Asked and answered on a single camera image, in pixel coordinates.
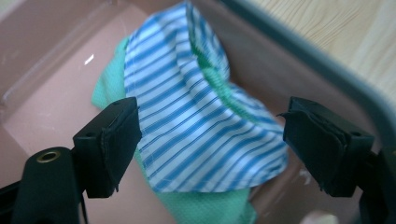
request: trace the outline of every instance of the plastic bin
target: plastic bin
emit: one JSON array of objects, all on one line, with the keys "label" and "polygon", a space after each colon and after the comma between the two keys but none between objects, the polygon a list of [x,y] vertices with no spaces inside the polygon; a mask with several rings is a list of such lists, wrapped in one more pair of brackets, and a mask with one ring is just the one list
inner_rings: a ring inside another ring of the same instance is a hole
[{"label": "plastic bin", "polygon": [[[151,13],[177,0],[20,1],[0,18],[0,188],[21,178],[24,162],[48,147],[72,147],[72,136],[99,110],[93,86],[117,43]],[[317,101],[394,145],[395,122],[382,100],[347,71],[244,1],[192,0],[218,34],[232,81],[274,115],[290,96]],[[335,199],[290,152],[279,177],[252,190],[258,223],[298,223],[322,210],[351,223],[352,199]],[[132,162],[120,192],[87,200],[91,223],[174,223]]]}]

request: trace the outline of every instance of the wooden table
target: wooden table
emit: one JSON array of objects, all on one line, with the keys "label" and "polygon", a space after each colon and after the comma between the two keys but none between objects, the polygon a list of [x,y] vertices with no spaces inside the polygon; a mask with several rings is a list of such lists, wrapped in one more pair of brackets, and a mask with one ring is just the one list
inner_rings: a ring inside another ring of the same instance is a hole
[{"label": "wooden table", "polygon": [[371,84],[396,111],[395,0],[250,0]]}]

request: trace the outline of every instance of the striped cloth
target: striped cloth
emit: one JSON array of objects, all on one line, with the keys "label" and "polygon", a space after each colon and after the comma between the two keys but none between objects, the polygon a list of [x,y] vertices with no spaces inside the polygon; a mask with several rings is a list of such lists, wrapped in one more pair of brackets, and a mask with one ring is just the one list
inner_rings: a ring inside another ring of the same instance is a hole
[{"label": "striped cloth", "polygon": [[286,167],[282,128],[228,78],[218,39],[190,3],[152,15],[129,37],[125,92],[140,106],[137,147],[155,191],[246,189]]}]

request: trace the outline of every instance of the green cloth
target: green cloth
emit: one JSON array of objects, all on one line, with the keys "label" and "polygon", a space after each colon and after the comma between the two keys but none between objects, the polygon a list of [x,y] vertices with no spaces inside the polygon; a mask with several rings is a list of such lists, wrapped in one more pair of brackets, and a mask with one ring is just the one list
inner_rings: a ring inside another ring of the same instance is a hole
[{"label": "green cloth", "polygon": [[[108,64],[102,75],[99,77],[92,94],[92,103],[99,108],[125,98],[124,81],[124,60],[128,38],[124,38],[116,47],[114,58]],[[221,88],[222,82],[216,82],[216,72],[205,72],[209,78],[212,88]],[[227,101],[227,97],[222,97],[222,101]],[[143,176],[147,177],[140,159],[138,150],[134,154]],[[202,193],[202,192],[175,192],[163,193],[154,192],[177,223],[205,223],[205,224],[248,224],[256,219],[256,212],[248,202],[250,189],[233,190],[222,193]]]}]

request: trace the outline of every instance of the folded fabric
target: folded fabric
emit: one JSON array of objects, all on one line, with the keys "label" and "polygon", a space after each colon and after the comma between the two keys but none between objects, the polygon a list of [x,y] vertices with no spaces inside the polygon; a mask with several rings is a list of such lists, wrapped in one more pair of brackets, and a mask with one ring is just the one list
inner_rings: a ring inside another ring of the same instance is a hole
[{"label": "folded fabric", "polygon": [[247,189],[285,168],[281,127],[228,78],[217,37],[189,3],[129,37],[125,92],[140,106],[138,149],[155,191]]},{"label": "folded fabric", "polygon": [[[126,96],[123,88],[123,68],[127,43],[128,38],[121,40],[116,47],[113,59],[96,82],[92,103],[99,108],[104,109]],[[149,184],[138,150],[134,154],[134,159]],[[248,203],[249,192],[249,189],[239,189],[222,193],[154,193],[177,223],[252,224],[256,220],[256,212]]]}]

